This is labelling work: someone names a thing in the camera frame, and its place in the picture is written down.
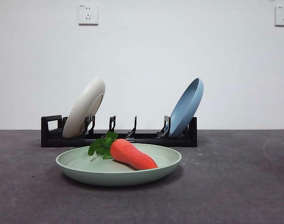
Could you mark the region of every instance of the wall socket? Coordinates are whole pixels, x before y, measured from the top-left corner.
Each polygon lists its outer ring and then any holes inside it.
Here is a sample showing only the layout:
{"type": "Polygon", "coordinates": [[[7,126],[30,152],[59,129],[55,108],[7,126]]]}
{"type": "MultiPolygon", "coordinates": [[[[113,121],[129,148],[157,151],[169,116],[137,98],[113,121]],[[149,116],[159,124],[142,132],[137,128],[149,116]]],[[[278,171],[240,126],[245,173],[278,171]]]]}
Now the wall socket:
{"type": "Polygon", "coordinates": [[[78,6],[79,25],[98,25],[99,7],[97,4],[81,4],[78,6]]]}
{"type": "Polygon", "coordinates": [[[284,6],[275,7],[275,26],[284,26],[284,6]]]}

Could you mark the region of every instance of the green plate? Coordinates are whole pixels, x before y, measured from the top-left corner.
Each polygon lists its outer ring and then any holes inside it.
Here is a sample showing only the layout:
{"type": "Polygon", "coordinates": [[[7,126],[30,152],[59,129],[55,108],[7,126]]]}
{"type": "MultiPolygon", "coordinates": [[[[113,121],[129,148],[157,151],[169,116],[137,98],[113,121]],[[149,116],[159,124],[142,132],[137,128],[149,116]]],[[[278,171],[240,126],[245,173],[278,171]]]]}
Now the green plate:
{"type": "Polygon", "coordinates": [[[149,155],[158,168],[135,170],[115,160],[103,160],[99,155],[88,156],[88,146],[60,154],[56,158],[56,163],[68,177],[82,183],[128,186],[161,179],[170,174],[181,160],[181,154],[171,148],[138,143],[134,145],[149,155]]]}

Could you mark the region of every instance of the black dish rack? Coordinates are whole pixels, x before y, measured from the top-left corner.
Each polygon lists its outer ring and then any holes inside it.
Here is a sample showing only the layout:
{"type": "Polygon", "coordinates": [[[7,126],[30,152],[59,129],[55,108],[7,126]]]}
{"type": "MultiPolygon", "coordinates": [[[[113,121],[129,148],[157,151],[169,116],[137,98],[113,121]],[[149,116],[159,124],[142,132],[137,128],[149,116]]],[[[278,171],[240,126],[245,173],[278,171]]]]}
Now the black dish rack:
{"type": "MultiPolygon", "coordinates": [[[[106,130],[94,130],[95,116],[85,118],[85,129],[83,134],[66,139],[62,137],[63,128],[67,117],[61,115],[41,117],[41,147],[83,147],[90,145],[94,140],[104,137],[106,130]],[[49,130],[48,122],[57,121],[57,128],[49,130]],[[88,126],[92,122],[92,127],[88,130],[88,126]]],[[[154,130],[136,130],[137,116],[135,116],[135,125],[131,131],[114,130],[116,124],[116,116],[110,117],[108,132],[116,132],[120,139],[126,139],[131,143],[153,144],[166,147],[197,147],[197,118],[193,117],[177,138],[170,138],[170,117],[164,117],[164,126],[161,131],[154,130]]]]}

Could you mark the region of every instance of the carrot leaves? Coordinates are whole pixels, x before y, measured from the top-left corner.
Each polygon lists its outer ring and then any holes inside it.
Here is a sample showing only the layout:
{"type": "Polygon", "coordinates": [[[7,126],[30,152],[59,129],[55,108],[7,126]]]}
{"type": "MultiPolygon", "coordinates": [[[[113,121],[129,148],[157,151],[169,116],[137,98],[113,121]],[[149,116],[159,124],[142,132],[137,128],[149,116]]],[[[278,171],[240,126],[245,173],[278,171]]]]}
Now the carrot leaves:
{"type": "Polygon", "coordinates": [[[97,154],[103,155],[104,160],[112,159],[110,154],[111,144],[118,138],[118,134],[114,132],[107,132],[105,138],[96,139],[88,149],[88,155],[97,154]]]}

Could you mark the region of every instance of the carrot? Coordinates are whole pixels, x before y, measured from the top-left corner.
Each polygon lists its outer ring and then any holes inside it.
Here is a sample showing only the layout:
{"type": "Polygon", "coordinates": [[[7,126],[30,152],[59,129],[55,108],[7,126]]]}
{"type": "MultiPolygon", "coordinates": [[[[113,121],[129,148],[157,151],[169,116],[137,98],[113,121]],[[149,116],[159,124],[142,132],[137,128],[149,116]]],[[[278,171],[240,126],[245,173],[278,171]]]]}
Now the carrot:
{"type": "Polygon", "coordinates": [[[132,143],[125,139],[115,140],[111,145],[110,153],[113,159],[129,164],[139,170],[157,168],[152,158],[139,151],[132,143]]]}

